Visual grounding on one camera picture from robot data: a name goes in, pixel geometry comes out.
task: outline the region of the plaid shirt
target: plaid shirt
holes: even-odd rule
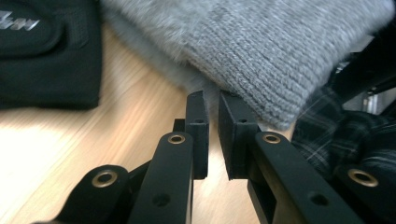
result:
[[[338,165],[358,164],[396,180],[396,119],[345,111],[329,88],[307,102],[291,142],[326,179]]]

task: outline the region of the wood grain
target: wood grain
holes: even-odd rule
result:
[[[76,112],[23,108],[0,112],[0,223],[50,220],[91,169],[133,170],[184,118],[186,93],[129,51],[104,27],[101,104]],[[229,181],[211,128],[209,176],[195,181],[193,223],[258,223],[247,181]]]

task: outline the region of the metal screw hole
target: metal screw hole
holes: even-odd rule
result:
[[[174,134],[168,138],[168,142],[171,144],[181,144],[184,141],[186,141],[186,138],[180,134]]]
[[[276,135],[273,134],[265,134],[262,137],[262,140],[264,140],[267,143],[271,143],[271,144],[278,144],[280,143],[280,138]]]
[[[117,180],[117,173],[111,170],[99,172],[92,180],[92,184],[96,188],[105,188],[112,185]]]
[[[372,175],[370,175],[367,172],[364,172],[363,170],[350,169],[347,172],[347,175],[353,181],[355,181],[356,183],[363,185],[365,187],[374,188],[374,187],[378,186],[378,180],[376,180],[375,177],[373,177]]]

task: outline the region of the gray sweater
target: gray sweater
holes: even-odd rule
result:
[[[111,21],[116,29],[137,27],[168,57],[192,64],[221,88],[239,94],[279,130],[297,119],[310,94],[353,45],[394,14],[391,0],[103,3],[122,19],[124,25]]]

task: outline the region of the black cloth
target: black cloth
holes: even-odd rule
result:
[[[346,111],[330,88],[307,102],[291,142],[328,180],[338,165],[357,164],[396,181],[396,120]]]
[[[90,109],[102,76],[99,3],[0,1],[0,109]]]

